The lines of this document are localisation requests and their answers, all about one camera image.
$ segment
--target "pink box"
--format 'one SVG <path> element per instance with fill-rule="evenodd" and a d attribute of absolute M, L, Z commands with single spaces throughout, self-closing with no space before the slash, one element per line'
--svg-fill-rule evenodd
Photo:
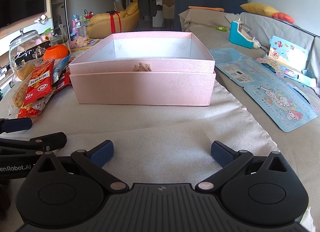
<path fill-rule="evenodd" d="M 81 104 L 209 106 L 214 64 L 193 33 L 154 31 L 112 34 L 69 67 Z"/>

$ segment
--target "glass jar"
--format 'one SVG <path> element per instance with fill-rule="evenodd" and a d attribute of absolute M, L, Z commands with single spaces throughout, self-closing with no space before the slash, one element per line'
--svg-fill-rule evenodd
<path fill-rule="evenodd" d="M 34 59 L 32 54 L 29 54 L 31 51 L 28 52 L 28 50 L 42 43 L 36 30 L 24 33 L 21 29 L 20 33 L 20 36 L 11 41 L 9 48 L 9 63 L 13 72 L 24 62 Z"/>

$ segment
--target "screw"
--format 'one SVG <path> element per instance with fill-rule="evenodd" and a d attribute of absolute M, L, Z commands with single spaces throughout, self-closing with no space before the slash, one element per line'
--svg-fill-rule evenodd
<path fill-rule="evenodd" d="M 113 182 L 112 184 L 110 184 L 110 188 L 114 190 L 122 190 L 125 187 L 126 187 L 126 184 L 120 181 Z"/>
<path fill-rule="evenodd" d="M 202 190 L 210 190 L 210 189 L 213 189 L 214 185 L 211 182 L 203 181 L 198 184 L 198 187 Z"/>

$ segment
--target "orange plastic bowl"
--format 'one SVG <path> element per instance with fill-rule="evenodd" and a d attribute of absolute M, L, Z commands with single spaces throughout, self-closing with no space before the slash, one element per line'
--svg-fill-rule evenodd
<path fill-rule="evenodd" d="M 45 61 L 50 58 L 61 59 L 61 58 L 67 57 L 68 55 L 69 55 L 68 48 L 63 44 L 60 44 L 60 45 L 49 47 L 44 53 L 43 60 Z"/>

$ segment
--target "blue gripper pad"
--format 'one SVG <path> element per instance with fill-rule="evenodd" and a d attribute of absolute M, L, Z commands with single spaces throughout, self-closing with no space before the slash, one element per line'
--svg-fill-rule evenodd
<path fill-rule="evenodd" d="M 211 157 L 223 168 L 238 157 L 238 152 L 219 141 L 214 141 L 211 145 Z"/>
<path fill-rule="evenodd" d="M 105 140 L 86 153 L 87 157 L 102 168 L 113 157 L 113 142 Z"/>

